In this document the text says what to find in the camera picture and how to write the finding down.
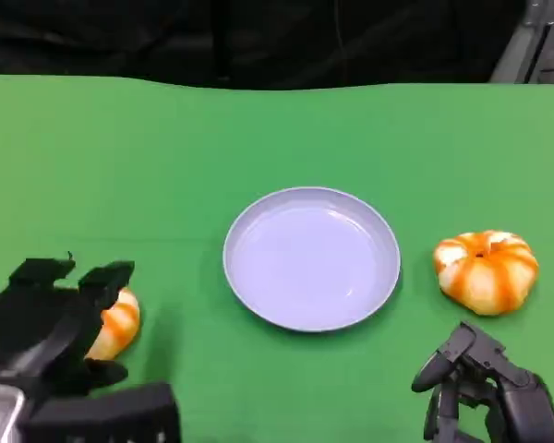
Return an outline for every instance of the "black curtain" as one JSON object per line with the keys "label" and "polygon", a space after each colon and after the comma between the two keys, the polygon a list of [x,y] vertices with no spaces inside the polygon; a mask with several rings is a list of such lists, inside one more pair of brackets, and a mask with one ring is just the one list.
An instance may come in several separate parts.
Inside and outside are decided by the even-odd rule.
{"label": "black curtain", "polygon": [[0,0],[0,73],[237,89],[487,81],[524,0]]}

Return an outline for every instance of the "orange and white pumpkin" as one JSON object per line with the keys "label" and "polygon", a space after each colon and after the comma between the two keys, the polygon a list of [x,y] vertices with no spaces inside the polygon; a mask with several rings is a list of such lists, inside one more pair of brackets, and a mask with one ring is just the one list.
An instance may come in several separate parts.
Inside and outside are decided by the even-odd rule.
{"label": "orange and white pumpkin", "polygon": [[136,296],[124,288],[111,309],[102,312],[102,328],[88,358],[113,360],[136,337],[139,330],[139,305]]}
{"label": "orange and white pumpkin", "polygon": [[433,260],[441,290],[481,316],[521,307],[538,272],[524,239],[501,231],[463,233],[443,240]]}

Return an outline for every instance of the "small pumpkin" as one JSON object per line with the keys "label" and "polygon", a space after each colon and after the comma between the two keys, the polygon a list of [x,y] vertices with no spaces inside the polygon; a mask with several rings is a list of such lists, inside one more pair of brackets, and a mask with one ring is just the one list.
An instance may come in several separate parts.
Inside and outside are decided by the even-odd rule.
{"label": "small pumpkin", "polygon": [[86,356],[95,360],[113,360],[138,334],[138,299],[128,288],[123,288],[115,304],[103,311],[101,317],[101,331]]}
{"label": "small pumpkin", "polygon": [[443,240],[433,254],[441,290],[481,316],[522,306],[536,281],[531,248],[514,233],[462,233]]}

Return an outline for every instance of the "orange stripe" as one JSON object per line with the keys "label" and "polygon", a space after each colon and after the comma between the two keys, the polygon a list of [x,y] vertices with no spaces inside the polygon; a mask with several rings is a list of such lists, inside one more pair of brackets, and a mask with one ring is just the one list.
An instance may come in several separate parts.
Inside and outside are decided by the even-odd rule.
{"label": "orange stripe", "polygon": [[514,295],[509,270],[500,259],[496,259],[494,256],[490,261],[495,274],[499,309],[501,312],[512,311],[519,303]]}
{"label": "orange stripe", "polygon": [[521,256],[519,254],[515,254],[512,251],[497,251],[497,253],[493,256],[496,258],[507,258],[507,259],[513,259],[517,260],[520,263],[523,263],[524,265],[527,265],[529,268],[531,268],[533,271],[537,272],[539,266],[537,265],[537,262],[526,256]]}
{"label": "orange stripe", "polygon": [[531,248],[524,243],[511,243],[510,245],[501,245],[499,251],[513,251],[517,249],[524,249],[531,252]]}
{"label": "orange stripe", "polygon": [[111,332],[119,346],[124,347],[129,343],[131,339],[127,336],[127,331],[119,326],[119,323],[117,323],[114,319],[113,314],[108,311],[103,311],[102,321],[104,323],[104,327]]}
{"label": "orange stripe", "polygon": [[448,295],[454,300],[460,302],[464,298],[466,282],[475,263],[475,258],[467,257],[466,260],[464,260],[463,265],[455,271],[452,284],[448,288]]}
{"label": "orange stripe", "polygon": [[457,237],[454,238],[454,240],[462,244],[462,246],[465,247],[468,250],[468,252],[473,252],[476,249],[475,242],[471,241],[469,238],[458,235]]}
{"label": "orange stripe", "polygon": [[135,306],[132,306],[128,303],[116,303],[113,306],[113,309],[119,309],[125,312],[127,316],[133,320],[134,323],[139,323],[139,313]]}

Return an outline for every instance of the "white plate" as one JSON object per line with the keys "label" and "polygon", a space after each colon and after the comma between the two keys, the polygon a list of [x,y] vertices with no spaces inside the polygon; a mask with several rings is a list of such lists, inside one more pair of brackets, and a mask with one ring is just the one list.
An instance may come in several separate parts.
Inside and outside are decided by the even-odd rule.
{"label": "white plate", "polygon": [[223,269],[260,317],[319,332],[377,311],[398,281],[400,251],[367,203],[334,189],[296,187],[240,214],[225,239]]}

